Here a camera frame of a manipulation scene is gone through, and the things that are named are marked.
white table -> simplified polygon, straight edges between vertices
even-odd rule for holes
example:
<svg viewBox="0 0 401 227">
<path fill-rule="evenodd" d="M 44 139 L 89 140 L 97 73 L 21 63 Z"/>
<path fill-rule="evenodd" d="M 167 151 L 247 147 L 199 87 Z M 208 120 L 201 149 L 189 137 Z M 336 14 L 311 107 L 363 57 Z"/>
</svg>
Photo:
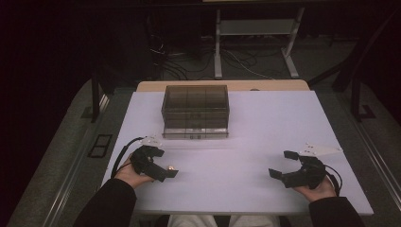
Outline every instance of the white table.
<svg viewBox="0 0 401 227">
<path fill-rule="evenodd" d="M 148 183 L 136 190 L 135 212 L 146 214 L 307 213 L 307 201 L 269 176 L 301 167 L 285 159 L 284 150 L 299 151 L 306 142 L 339 148 L 319 100 L 312 91 L 229 92 L 229 137 L 219 140 L 164 140 L 163 92 L 134 93 L 105 173 L 105 183 L 124 145 L 136 137 L 158 135 L 165 155 L 155 164 L 180 170 L 174 179 Z M 130 146 L 126 156 L 140 145 Z M 361 215 L 373 210 L 343 153 L 320 158 L 343 178 L 341 195 Z"/>
</svg>

transparent box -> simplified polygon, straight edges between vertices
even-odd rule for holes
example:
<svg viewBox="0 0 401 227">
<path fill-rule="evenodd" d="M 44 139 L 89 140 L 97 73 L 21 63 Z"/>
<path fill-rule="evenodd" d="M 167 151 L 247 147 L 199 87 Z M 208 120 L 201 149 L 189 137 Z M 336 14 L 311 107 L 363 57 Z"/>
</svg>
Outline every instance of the transparent box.
<svg viewBox="0 0 401 227">
<path fill-rule="evenodd" d="M 162 115 L 167 139 L 214 139 L 228 136 L 227 85 L 167 86 Z"/>
</svg>

metal frame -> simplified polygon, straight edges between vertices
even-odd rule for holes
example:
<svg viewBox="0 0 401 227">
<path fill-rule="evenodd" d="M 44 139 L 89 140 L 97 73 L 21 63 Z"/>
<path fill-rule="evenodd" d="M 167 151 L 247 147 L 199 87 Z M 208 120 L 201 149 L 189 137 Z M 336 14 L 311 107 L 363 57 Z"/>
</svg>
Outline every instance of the metal frame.
<svg viewBox="0 0 401 227">
<path fill-rule="evenodd" d="M 361 123 L 355 116 L 349 112 L 347 106 L 349 105 L 348 101 L 346 100 L 344 95 L 338 95 L 338 99 L 340 101 L 340 105 L 343 108 L 344 112 L 347 114 L 348 120 L 353 123 L 361 142 L 366 148 L 366 152 L 371 159 L 372 163 L 375 166 L 375 169 L 380 176 L 383 183 L 386 185 L 389 193 L 392 196 L 395 205 L 397 206 L 398 210 L 401 211 L 401 185 L 395 179 L 392 171 L 387 166 L 386 162 L 384 161 L 383 157 L 380 154 L 379 149 L 375 146 L 375 143 L 372 141 L 371 137 L 369 136 L 368 132 L 363 127 L 363 123 Z"/>
<path fill-rule="evenodd" d="M 252 0 L 252 1 L 224 1 L 224 0 L 202 0 L 201 2 L 190 3 L 135 3 L 120 4 L 120 3 L 82 3 L 79 0 L 74 0 L 75 6 L 78 9 L 90 11 L 102 10 L 156 10 L 156 9 L 242 9 L 247 8 L 263 8 L 263 7 L 310 7 L 310 6 L 333 6 L 335 4 L 356 5 L 364 4 L 362 0 Z"/>
<path fill-rule="evenodd" d="M 47 216 L 42 225 L 43 227 L 57 225 L 64 206 L 68 201 L 70 192 L 74 187 L 75 182 L 77 181 L 78 174 L 82 168 L 82 160 L 87 155 L 87 150 L 90 148 L 90 145 L 95 140 L 97 129 L 101 124 L 102 114 L 106 110 L 108 104 L 109 99 L 106 96 L 103 96 L 103 98 L 101 98 L 100 100 L 100 103 L 97 104 L 97 106 L 99 107 L 99 120 L 95 124 L 90 123 L 87 125 L 88 128 L 79 143 L 76 157 L 67 174 L 65 175 L 64 181 L 62 182 L 61 187 L 57 192 L 56 198 L 51 204 L 50 210 L 47 213 Z"/>
<path fill-rule="evenodd" d="M 216 19 L 216 50 L 215 50 L 215 79 L 222 79 L 220 36 L 222 35 L 277 35 L 288 34 L 289 40 L 286 47 L 282 48 L 284 61 L 292 79 L 298 79 L 299 74 L 290 56 L 294 46 L 298 29 L 301 24 L 305 8 L 298 9 L 295 19 L 282 20 L 231 20 L 221 21 L 220 10 L 217 10 Z"/>
</svg>

dark background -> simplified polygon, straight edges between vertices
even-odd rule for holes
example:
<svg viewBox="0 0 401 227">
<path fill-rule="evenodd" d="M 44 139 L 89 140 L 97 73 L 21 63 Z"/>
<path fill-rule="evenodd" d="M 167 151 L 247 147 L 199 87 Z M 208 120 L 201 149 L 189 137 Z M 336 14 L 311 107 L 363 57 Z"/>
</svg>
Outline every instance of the dark background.
<svg viewBox="0 0 401 227">
<path fill-rule="evenodd" d="M 375 23 L 384 2 L 307 9 L 299 35 L 358 38 Z M 149 34 L 193 47 L 201 35 L 214 34 L 215 20 L 210 15 L 214 12 L 82 14 L 68 1 L 0 1 L 1 226 L 7 224 L 71 100 L 91 73 L 99 75 L 107 93 L 115 86 L 157 79 L 148 51 Z M 398 12 L 358 71 L 399 122 L 400 24 Z M 174 35 L 172 30 L 186 32 Z"/>
</svg>

floor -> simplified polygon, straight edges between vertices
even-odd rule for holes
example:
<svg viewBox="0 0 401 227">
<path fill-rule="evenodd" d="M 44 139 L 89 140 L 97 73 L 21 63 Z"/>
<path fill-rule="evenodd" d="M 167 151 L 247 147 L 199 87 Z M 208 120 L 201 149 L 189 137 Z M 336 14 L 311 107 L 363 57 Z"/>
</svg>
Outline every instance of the floor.
<svg viewBox="0 0 401 227">
<path fill-rule="evenodd" d="M 161 66 L 159 79 L 214 79 L 213 46 L 203 39 L 201 56 L 188 56 L 171 48 Z M 297 40 L 291 57 L 301 79 L 310 80 L 344 60 L 354 43 L 338 42 L 329 46 L 329 38 Z M 280 47 L 286 37 L 241 37 L 222 41 L 223 79 L 289 79 Z M 361 104 L 368 105 L 375 118 L 361 123 L 350 115 L 350 90 L 335 93 L 331 84 L 336 75 L 311 87 L 317 93 L 329 122 L 359 180 L 375 214 L 362 217 L 366 226 L 401 226 L 401 206 L 397 198 L 401 178 L 401 127 L 363 86 Z M 113 96 L 104 96 L 101 114 L 91 123 L 91 82 L 82 85 L 55 134 L 41 165 L 35 172 L 9 226 L 71 226 L 81 207 L 102 181 L 105 166 L 113 150 L 125 110 L 135 88 L 117 88 Z M 112 142 L 105 158 L 86 157 L 98 134 L 111 134 Z M 155 217 L 135 217 L 153 220 Z M 308 216 L 288 217 L 292 226 L 312 226 Z"/>
</svg>

